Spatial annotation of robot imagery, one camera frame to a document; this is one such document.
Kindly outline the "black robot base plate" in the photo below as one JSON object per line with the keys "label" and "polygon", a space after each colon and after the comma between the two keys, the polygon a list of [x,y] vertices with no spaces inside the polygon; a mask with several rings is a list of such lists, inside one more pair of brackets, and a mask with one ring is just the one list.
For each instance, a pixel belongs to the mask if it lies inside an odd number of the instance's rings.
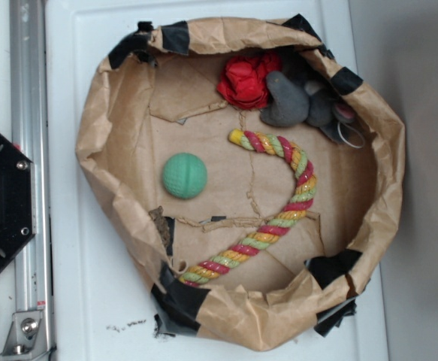
{"label": "black robot base plate", "polygon": [[0,133],[0,273],[34,236],[30,161]]}

